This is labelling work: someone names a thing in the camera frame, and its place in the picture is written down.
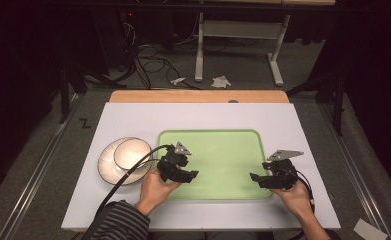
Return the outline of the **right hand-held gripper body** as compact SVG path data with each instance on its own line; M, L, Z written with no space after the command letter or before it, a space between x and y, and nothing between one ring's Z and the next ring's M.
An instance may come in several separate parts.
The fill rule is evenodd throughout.
M298 175L291 158L301 155L303 155L302 151L295 150L277 150L270 155L262 166L272 175L262 178L262 186L267 189L289 190L292 188L298 180Z

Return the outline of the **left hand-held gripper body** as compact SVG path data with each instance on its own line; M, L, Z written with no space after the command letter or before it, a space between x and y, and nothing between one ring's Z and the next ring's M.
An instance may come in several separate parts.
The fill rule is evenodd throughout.
M157 169L160 171L161 179L164 182L167 180L174 181L173 177L175 173L182 170L182 167L188 164L188 155L191 155L191 152L181 142L168 146L167 153L157 163Z

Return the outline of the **person's left hand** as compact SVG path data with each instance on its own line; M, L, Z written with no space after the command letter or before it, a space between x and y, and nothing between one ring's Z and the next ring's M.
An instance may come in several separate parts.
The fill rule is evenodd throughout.
M161 178L161 172L158 169L154 169L143 179L140 199L135 205L135 208L143 215L149 216L179 186L179 182L164 182Z

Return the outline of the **person's right hand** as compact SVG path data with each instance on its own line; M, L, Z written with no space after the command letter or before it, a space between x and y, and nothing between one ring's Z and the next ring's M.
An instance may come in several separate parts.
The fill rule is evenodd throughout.
M300 181L297 181L289 190L273 189L272 192L281 198L296 218L304 214L313 214L307 188Z

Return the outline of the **green plastic tray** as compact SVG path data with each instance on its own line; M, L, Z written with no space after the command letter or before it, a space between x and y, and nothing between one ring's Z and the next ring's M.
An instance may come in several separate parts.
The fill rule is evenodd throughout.
M266 199L271 192L254 182L264 175L265 153L260 135L251 129L165 130L160 145L182 143L191 152L186 171L198 175L171 194L173 200Z

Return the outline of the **white bowl with dark rim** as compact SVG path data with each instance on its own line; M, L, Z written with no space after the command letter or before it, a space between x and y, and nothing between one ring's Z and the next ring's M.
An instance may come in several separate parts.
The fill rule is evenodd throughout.
M138 138L127 139L114 152L115 164L123 170L130 170L133 166L140 167L149 159L151 148L148 143Z

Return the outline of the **white ribbed plate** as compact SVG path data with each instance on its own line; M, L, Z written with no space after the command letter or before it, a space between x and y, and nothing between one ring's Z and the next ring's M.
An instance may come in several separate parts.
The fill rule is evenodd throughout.
M129 170L123 170L115 164L114 152L125 140L133 137L125 137L110 143L100 154L98 159L98 172L100 176L110 184L116 184Z

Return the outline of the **white table board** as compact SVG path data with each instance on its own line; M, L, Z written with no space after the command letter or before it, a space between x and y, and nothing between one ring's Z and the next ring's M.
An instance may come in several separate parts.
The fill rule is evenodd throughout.
M102 180L97 161L121 137L138 137L152 147L165 130L251 129L259 133L265 158L276 150L298 150L295 168L310 181L315 216L327 229L340 222L311 153L295 107L290 103L108 103L66 211L62 226L89 227L111 184ZM297 219L271 193L266 199L169 200L150 216L153 231L257 231L296 229Z

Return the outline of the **wooden table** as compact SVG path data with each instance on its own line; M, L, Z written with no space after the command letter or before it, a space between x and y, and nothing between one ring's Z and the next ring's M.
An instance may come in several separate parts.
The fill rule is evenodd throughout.
M281 90L117 90L112 103L288 103Z

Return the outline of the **black metal stand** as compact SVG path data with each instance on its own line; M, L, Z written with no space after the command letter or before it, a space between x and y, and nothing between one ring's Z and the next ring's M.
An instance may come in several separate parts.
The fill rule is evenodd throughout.
M333 104L332 124L336 133L341 136L344 77L336 72L328 72L286 91L286 94L288 97L292 97L300 92L312 90L317 91L315 95L317 103L331 102Z
M76 93L85 94L87 86L84 82L84 76L89 75L108 87L114 89L126 89L126 85L120 85L107 77L96 73L95 71L77 63L66 63L60 71L60 93L61 93L61 123L64 123L70 115L69 86L72 86Z

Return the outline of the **white paper sheet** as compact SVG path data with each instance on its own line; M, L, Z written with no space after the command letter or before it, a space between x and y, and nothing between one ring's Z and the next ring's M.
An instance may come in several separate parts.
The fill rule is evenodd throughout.
M359 219L354 227L354 231L364 240L386 240L388 235L363 219Z

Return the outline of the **white metal desk frame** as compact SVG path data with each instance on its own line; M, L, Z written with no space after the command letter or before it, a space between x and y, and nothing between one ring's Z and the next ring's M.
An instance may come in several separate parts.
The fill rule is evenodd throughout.
M267 54L268 63L274 82L277 86L283 86L284 81L277 63L277 58L289 26L291 16L285 15L279 23L242 22L226 20L205 20L204 14L198 14L198 40L197 55L195 61L195 81L203 80L205 37L245 38L274 40L273 52Z

